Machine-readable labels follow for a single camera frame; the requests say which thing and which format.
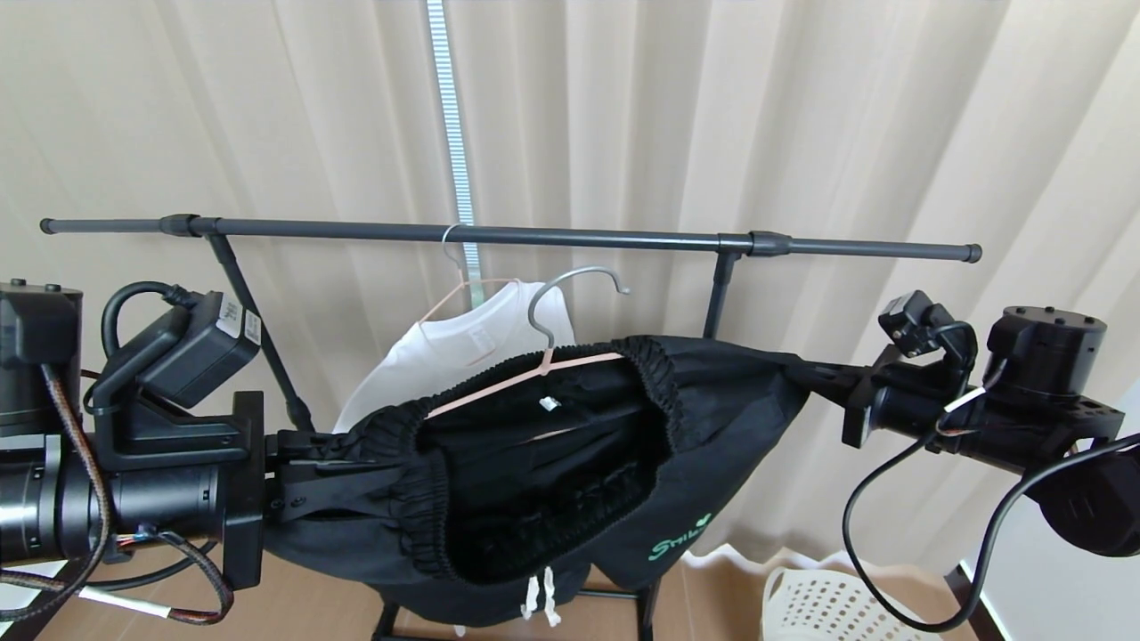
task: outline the robotic arm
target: robotic arm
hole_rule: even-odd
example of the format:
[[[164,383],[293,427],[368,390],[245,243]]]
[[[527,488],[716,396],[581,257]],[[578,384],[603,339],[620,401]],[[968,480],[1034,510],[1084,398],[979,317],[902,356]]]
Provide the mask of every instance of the robotic arm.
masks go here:
[[[171,308],[120,347],[119,310],[142,293],[161,294]],[[95,420],[91,451],[85,438],[75,436],[81,311],[81,292],[18,279],[0,283],[0,557],[6,565],[89,560],[72,584],[8,569],[0,581],[48,590],[60,602],[78,593],[141,609],[112,592],[196,565],[218,591],[219,610],[158,608],[157,614],[217,623],[233,603],[233,591],[260,582],[266,519],[285,521],[320,510],[325,488],[335,485],[329,479],[352,474],[353,482],[383,481],[386,471],[377,465],[299,460],[331,435],[264,436],[261,392],[235,393],[227,415],[187,412],[258,354],[261,322],[228,295],[162,283],[128,285],[104,311],[107,365],[99,374],[84,373],[96,379],[83,398]],[[927,448],[1021,474],[1015,489],[1035,500],[1073,545],[1109,557],[1140,551],[1140,449],[1122,452],[1140,440],[1113,440],[1124,415],[1081,393],[1104,323],[1052,308],[1007,308],[986,343],[993,356],[983,388],[967,384],[978,351],[972,327],[922,292],[891,301],[879,323],[893,343],[871,366],[774,355],[785,358],[785,371],[798,384],[846,409],[847,445],[860,447],[883,428],[915,439],[861,484],[846,517],[871,480]],[[939,349],[943,358],[930,365],[902,360]],[[49,387],[58,393],[49,393]],[[1085,439],[1093,448],[1075,453]],[[1012,503],[1019,495],[1007,498]],[[990,544],[1003,513],[991,522]],[[874,591],[846,534],[845,527],[856,569]],[[209,542],[194,547],[187,538]],[[225,543],[221,570],[204,555],[214,542]],[[137,546],[158,544],[178,547],[186,560],[131,581],[88,583],[99,561],[127,560]],[[983,576],[979,563],[977,595]],[[0,611],[0,620],[35,616],[54,605]],[[915,627],[947,630],[971,609]]]

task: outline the white laundry basket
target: white laundry basket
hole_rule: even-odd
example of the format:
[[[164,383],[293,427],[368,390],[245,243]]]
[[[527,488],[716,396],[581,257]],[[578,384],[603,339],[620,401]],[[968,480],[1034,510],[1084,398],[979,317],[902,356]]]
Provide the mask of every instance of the white laundry basket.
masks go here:
[[[922,620],[898,601],[890,599],[890,605]],[[763,624],[764,641],[940,639],[896,619],[866,591],[858,577],[831,570],[773,570],[764,584]]]

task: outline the white shirt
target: white shirt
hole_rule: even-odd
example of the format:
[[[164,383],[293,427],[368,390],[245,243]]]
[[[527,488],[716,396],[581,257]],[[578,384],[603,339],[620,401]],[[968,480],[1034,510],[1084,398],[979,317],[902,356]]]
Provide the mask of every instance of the white shirt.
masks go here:
[[[347,432],[376,409],[439,393],[504,360],[546,349],[546,336],[527,322],[530,299],[542,287],[507,283],[466,314],[413,325],[352,392],[333,431]],[[562,290],[539,299],[535,318],[554,332],[555,344],[573,344]]]

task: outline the curtain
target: curtain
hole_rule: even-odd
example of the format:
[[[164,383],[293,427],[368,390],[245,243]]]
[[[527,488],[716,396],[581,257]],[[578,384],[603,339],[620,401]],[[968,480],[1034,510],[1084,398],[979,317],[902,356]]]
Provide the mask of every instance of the curtain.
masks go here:
[[[977,265],[792,255],[735,270],[720,338],[869,363],[881,306],[927,291],[982,338],[1010,305],[1109,324],[1086,393],[1135,380],[1138,0],[450,0],[480,225],[980,243]],[[0,5],[0,271],[88,295],[142,278],[227,289],[202,241],[44,237],[35,221],[245,218],[450,224],[455,187],[426,10],[413,0]],[[320,427],[454,284],[438,245],[235,238]],[[484,245],[487,277],[570,284],[579,339],[700,333],[712,257]],[[157,307],[129,308],[123,333]],[[228,389],[266,389],[261,364]],[[225,397],[214,403],[225,407]],[[839,443],[815,399],[709,527],[763,560],[825,557],[854,485],[906,445]],[[1013,477],[921,454],[869,489],[877,563],[945,571]]]

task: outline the metal hanger hook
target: metal hanger hook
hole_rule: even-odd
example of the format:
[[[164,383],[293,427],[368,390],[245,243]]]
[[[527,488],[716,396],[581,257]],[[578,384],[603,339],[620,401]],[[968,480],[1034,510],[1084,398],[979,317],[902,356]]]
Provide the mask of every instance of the metal hanger hook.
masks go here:
[[[602,274],[608,275],[613,281],[613,289],[618,290],[619,294],[625,294],[625,295],[629,294],[629,287],[621,286],[621,279],[618,276],[618,273],[610,269],[609,267],[602,267],[601,265],[587,265],[585,267],[578,267],[576,269],[567,271],[565,274],[559,276],[557,278],[554,278],[553,281],[547,282],[545,285],[543,285],[543,289],[535,292],[535,295],[530,299],[530,307],[527,308],[527,322],[530,323],[531,327],[542,332],[543,335],[546,336],[546,349],[554,349],[554,332],[549,331],[545,325],[535,319],[535,309],[538,307],[538,301],[543,298],[543,295],[546,294],[546,292],[551,291],[551,289],[556,286],[562,281],[565,281],[568,278],[573,278],[579,274],[587,274],[589,271],[600,271]]]
[[[443,245],[443,255],[446,255],[448,260],[450,260],[451,262],[454,262],[455,266],[459,268],[459,274],[464,274],[464,269],[463,269],[464,265],[463,265],[463,261],[459,260],[458,257],[454,257],[454,255],[451,255],[451,252],[447,251],[447,235],[451,233],[451,229],[455,229],[456,227],[462,227],[462,226],[463,226],[462,222],[456,222],[455,225],[451,225],[450,227],[448,227],[447,229],[443,230],[443,237],[439,240],[440,244]]]

